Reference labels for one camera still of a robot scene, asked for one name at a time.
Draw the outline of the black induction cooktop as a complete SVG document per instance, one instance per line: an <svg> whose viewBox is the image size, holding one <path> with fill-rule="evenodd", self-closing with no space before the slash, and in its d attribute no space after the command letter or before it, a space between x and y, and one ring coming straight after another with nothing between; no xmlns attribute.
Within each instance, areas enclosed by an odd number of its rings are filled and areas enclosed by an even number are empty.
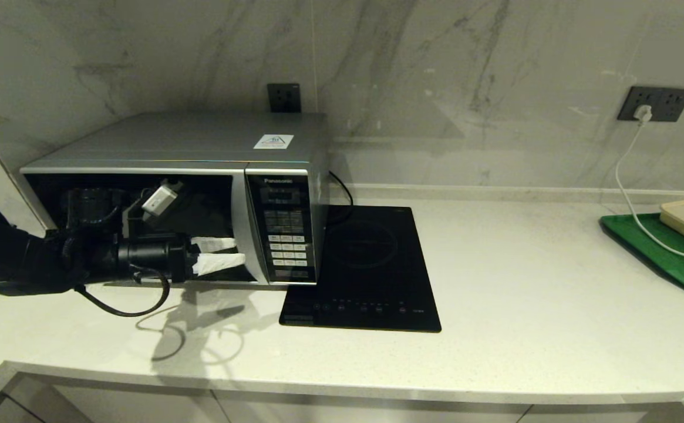
<svg viewBox="0 0 684 423"><path fill-rule="evenodd" d="M353 206L326 229L320 278L290 286L279 323L438 334L442 327L412 210Z"/></svg>

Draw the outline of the white warning sticker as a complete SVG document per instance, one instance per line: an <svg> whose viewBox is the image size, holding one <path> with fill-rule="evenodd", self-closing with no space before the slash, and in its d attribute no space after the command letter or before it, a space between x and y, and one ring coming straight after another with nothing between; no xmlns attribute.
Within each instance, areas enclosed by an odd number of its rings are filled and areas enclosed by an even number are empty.
<svg viewBox="0 0 684 423"><path fill-rule="evenodd" d="M288 134L264 134L255 144L257 150L285 150L289 147L294 135Z"/></svg>

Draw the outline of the silver Panasonic microwave oven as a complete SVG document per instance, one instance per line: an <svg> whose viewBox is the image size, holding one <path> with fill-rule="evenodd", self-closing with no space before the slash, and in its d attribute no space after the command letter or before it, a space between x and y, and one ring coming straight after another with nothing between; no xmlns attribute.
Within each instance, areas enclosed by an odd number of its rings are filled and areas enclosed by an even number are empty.
<svg viewBox="0 0 684 423"><path fill-rule="evenodd" d="M285 150L254 149L264 134L294 138ZM240 163L263 254L265 281L256 286L314 286L328 216L330 142L323 113L141 113L25 166Z"/></svg>

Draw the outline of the grey cabinet corner panel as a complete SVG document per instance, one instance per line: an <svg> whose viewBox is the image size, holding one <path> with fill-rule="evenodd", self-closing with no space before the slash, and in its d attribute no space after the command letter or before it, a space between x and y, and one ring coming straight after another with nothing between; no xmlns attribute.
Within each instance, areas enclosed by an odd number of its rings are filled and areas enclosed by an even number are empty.
<svg viewBox="0 0 684 423"><path fill-rule="evenodd" d="M22 404L14 401L12 397L0 394L0 423L44 423L44 421Z"/></svg>

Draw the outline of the dark wide wall outlet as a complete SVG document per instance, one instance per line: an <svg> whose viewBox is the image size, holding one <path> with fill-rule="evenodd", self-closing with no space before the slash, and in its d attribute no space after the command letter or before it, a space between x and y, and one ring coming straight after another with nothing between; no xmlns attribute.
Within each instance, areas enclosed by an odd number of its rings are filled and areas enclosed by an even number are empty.
<svg viewBox="0 0 684 423"><path fill-rule="evenodd" d="M678 122L684 110L684 88L632 86L616 119L636 121L635 111L642 105L651 107L651 122Z"/></svg>

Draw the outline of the dark single wall outlet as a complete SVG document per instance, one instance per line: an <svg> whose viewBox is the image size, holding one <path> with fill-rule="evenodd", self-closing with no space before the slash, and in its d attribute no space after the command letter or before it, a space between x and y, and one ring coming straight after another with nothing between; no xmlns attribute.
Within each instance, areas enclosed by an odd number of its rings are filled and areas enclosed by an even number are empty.
<svg viewBox="0 0 684 423"><path fill-rule="evenodd" d="M298 83L267 84L271 113L301 113L301 86Z"/></svg>

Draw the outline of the green plastic tray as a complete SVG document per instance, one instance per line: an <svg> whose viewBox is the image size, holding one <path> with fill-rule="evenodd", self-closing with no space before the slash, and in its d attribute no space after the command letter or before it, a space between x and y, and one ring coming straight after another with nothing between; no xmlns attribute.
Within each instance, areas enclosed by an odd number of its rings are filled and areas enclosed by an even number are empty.
<svg viewBox="0 0 684 423"><path fill-rule="evenodd" d="M665 225L659 214L639 214L640 222L656 238L684 253L684 236ZM684 289L684 257L672 254L659 246L635 224L632 215L607 215L600 217L603 233L620 244L640 262L666 280Z"/></svg>

